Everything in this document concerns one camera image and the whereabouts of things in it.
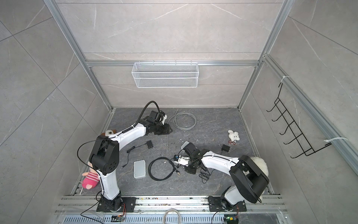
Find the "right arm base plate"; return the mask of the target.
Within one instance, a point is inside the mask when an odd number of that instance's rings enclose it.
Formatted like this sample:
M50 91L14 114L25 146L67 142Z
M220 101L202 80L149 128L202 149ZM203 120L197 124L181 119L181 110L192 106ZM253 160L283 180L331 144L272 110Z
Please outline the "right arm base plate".
M233 205L224 198L209 196L208 203L209 203L209 210L211 212L217 212L217 211L221 211L221 210L228 211L228 212L246 212L247 211L246 203L244 200L239 201L238 203Z

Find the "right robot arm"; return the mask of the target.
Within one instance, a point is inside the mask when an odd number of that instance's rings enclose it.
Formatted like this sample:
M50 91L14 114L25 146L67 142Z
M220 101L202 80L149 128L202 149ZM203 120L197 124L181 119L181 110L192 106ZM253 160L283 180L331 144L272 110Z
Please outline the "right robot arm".
M208 197L215 210L231 211L246 202L261 202L261 195L269 184L268 167L259 157L243 155L240 158L216 154L207 149L199 150L194 144L185 142L181 150L186 156L175 155L175 165L183 166L189 174L196 170L214 169L228 174L234 186L228 187L220 197Z

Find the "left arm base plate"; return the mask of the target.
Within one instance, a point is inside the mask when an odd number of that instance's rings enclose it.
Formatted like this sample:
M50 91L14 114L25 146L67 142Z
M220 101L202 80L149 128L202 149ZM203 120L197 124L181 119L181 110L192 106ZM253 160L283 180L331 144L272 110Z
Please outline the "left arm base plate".
M102 197L98 203L96 212L134 212L136 205L135 197L121 197L108 200Z

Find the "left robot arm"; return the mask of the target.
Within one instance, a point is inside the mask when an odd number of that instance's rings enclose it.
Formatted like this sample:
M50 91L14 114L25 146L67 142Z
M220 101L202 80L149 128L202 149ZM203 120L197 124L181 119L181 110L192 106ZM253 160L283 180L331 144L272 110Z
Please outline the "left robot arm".
M99 175L102 192L100 204L110 211L119 211L122 206L121 191L117 184L116 169L119 165L120 150L145 135L168 135L172 128L165 123L167 115L155 101L148 102L136 122L129 128L110 136L100 135L93 140L89 156L92 168Z

